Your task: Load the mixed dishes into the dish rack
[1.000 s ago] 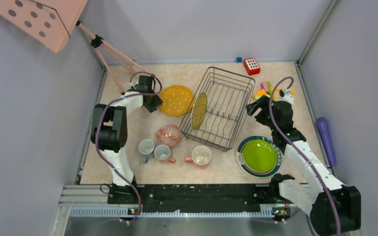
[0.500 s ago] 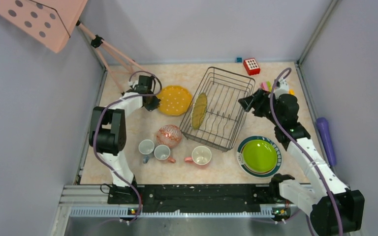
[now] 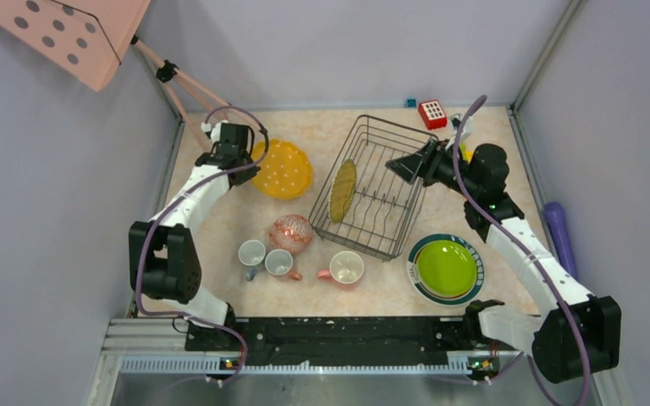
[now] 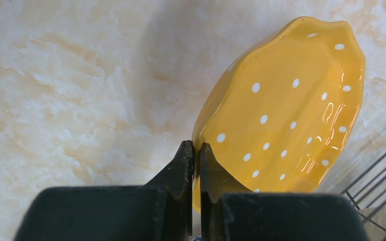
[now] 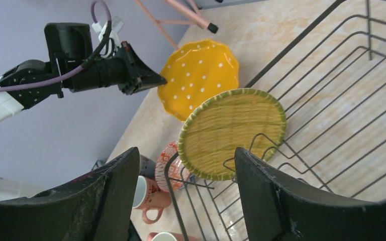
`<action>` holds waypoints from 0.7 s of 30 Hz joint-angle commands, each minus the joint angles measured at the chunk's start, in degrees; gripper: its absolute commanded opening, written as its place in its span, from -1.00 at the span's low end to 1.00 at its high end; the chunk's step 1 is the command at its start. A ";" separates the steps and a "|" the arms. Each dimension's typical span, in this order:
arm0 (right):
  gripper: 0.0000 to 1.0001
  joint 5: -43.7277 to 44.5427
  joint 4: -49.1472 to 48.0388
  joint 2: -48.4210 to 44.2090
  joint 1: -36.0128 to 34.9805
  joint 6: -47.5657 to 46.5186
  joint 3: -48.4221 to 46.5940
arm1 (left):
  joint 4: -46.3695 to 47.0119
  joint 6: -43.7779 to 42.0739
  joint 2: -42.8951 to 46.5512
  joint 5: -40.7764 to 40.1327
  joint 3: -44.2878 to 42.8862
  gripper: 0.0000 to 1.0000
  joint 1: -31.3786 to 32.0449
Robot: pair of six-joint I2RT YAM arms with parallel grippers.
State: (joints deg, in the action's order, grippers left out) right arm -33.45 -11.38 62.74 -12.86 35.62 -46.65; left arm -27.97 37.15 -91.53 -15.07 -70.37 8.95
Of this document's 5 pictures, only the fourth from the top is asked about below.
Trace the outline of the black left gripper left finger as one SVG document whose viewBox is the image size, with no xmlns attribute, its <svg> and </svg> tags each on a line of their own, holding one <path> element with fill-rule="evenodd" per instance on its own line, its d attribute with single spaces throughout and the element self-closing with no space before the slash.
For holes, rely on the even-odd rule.
<svg viewBox="0 0 386 241">
<path fill-rule="evenodd" d="M 68 186 L 41 191 L 15 240 L 187 240 L 192 233 L 194 149 L 140 186 Z"/>
</svg>

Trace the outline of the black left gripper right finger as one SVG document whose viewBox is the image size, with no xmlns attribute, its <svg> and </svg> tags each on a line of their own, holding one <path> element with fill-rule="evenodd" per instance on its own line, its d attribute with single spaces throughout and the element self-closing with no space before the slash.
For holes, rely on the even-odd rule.
<svg viewBox="0 0 386 241">
<path fill-rule="evenodd" d="M 199 153 L 202 240 L 368 240 L 348 200 L 333 194 L 255 193 Z"/>
</svg>

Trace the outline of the yellow polka dot plate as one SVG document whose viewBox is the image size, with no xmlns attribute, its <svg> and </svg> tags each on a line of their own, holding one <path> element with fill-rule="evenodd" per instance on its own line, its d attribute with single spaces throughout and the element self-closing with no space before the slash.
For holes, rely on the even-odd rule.
<svg viewBox="0 0 386 241">
<path fill-rule="evenodd" d="M 196 120 L 194 149 L 254 192 L 311 193 L 359 115 L 365 55 L 346 21 L 298 17 L 222 74 Z"/>
</svg>

